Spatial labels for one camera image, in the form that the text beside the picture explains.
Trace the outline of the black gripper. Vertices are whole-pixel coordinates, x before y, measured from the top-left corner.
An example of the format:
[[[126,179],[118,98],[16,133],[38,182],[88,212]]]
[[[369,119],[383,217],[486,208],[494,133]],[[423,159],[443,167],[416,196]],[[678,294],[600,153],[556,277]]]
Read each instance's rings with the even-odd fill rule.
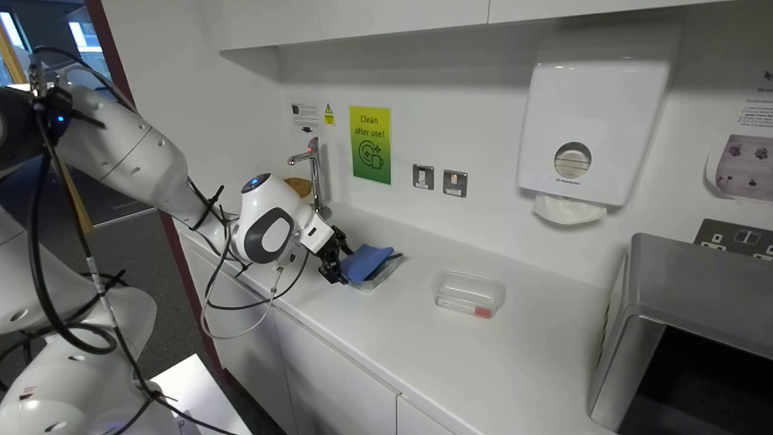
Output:
[[[333,228],[333,237],[329,238],[329,244],[317,253],[317,258],[320,261],[318,273],[329,281],[329,283],[341,283],[341,258],[344,261],[347,255],[352,255],[352,248],[347,246],[344,234]]]

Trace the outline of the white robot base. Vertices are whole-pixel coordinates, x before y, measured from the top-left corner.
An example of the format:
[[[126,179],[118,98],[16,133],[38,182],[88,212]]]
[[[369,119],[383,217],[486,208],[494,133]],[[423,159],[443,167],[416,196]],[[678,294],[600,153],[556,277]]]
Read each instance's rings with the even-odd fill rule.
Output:
[[[45,284],[61,315],[73,315],[93,294],[93,284],[40,246]],[[0,330],[44,325],[29,270],[27,230],[0,212]],[[137,287],[106,294],[118,328],[137,358],[151,336],[157,304]],[[179,435],[179,421],[158,404],[147,404],[120,344],[106,354],[69,345],[58,334],[44,334],[40,353],[16,375],[0,405],[3,435]]]

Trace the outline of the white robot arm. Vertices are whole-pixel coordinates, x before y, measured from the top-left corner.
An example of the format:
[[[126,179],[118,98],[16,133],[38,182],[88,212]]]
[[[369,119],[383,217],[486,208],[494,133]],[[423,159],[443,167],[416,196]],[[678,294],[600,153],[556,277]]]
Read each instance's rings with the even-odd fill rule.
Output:
[[[344,234],[274,174],[250,177],[234,219],[191,182],[186,155],[134,108],[69,83],[4,87],[3,170],[48,155],[147,202],[193,232],[218,234],[240,261],[277,261],[289,242],[318,258],[329,283],[352,283]]]

